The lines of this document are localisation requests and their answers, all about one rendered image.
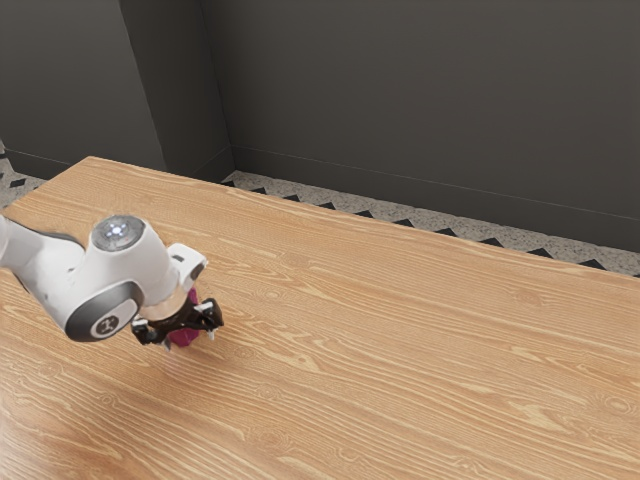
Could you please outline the magenta faceted mug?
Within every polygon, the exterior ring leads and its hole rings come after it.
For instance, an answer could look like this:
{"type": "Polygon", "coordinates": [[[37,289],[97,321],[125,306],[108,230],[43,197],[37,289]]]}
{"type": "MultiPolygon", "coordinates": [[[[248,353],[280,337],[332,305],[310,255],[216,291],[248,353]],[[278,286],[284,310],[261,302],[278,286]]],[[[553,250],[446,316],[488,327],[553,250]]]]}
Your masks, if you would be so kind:
{"type": "MultiPolygon", "coordinates": [[[[194,287],[192,287],[189,291],[188,298],[194,303],[198,304],[198,296],[197,291],[194,287]]],[[[172,345],[177,345],[179,347],[187,347],[191,344],[193,340],[195,340],[199,336],[199,331],[193,328],[181,328],[178,330],[174,330],[167,335],[167,339],[170,341],[172,345]]]]}

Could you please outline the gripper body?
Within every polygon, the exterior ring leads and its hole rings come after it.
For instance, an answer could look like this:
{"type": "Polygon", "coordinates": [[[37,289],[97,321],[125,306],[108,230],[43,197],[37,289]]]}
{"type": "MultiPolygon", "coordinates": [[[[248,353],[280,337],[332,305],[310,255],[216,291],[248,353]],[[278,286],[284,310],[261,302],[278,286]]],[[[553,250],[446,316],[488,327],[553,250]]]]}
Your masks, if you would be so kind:
{"type": "Polygon", "coordinates": [[[151,327],[166,334],[185,328],[199,330],[202,327],[201,315],[193,303],[185,303],[172,316],[164,320],[152,321],[151,327]]]}

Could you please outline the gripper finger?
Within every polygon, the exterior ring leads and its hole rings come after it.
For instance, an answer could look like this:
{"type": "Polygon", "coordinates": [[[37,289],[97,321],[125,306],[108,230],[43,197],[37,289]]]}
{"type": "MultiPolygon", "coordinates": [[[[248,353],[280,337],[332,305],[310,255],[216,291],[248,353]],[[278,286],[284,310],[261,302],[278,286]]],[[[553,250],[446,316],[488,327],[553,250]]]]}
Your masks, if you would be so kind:
{"type": "Polygon", "coordinates": [[[133,320],[131,322],[131,331],[142,345],[160,345],[166,339],[165,332],[151,328],[148,321],[144,319],[133,320]]]}
{"type": "Polygon", "coordinates": [[[207,298],[196,306],[200,328],[207,333],[210,340],[215,339],[215,332],[224,326],[222,310],[213,298],[207,298]]]}

